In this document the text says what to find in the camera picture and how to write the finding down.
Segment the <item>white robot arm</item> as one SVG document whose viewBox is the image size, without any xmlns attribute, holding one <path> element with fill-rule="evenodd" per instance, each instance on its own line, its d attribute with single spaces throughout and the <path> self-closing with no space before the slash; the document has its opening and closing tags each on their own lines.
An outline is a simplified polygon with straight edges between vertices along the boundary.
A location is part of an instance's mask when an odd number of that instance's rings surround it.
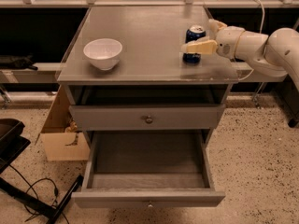
<svg viewBox="0 0 299 224">
<path fill-rule="evenodd" d="M 299 90 L 299 33 L 292 28 L 277 29 L 271 35 L 254 33 L 244 28 L 227 26 L 209 20 L 214 35 L 188 42 L 184 53 L 210 55 L 217 53 L 228 59 L 239 59 L 252 69 L 270 77 L 289 75 Z"/>
</svg>

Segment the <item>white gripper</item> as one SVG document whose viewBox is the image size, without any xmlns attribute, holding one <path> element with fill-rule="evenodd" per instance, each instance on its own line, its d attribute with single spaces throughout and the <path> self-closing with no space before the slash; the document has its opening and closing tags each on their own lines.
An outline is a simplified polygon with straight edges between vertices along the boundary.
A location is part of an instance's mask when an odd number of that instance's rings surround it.
<svg viewBox="0 0 299 224">
<path fill-rule="evenodd" d="M 216 34 L 216 41 L 208 36 L 188 42 L 181 46 L 181 51 L 188 54 L 213 54 L 215 51 L 221 57 L 233 59 L 237 42 L 245 32 L 244 28 L 228 26 L 221 21 L 209 19 L 210 31 Z"/>
</svg>

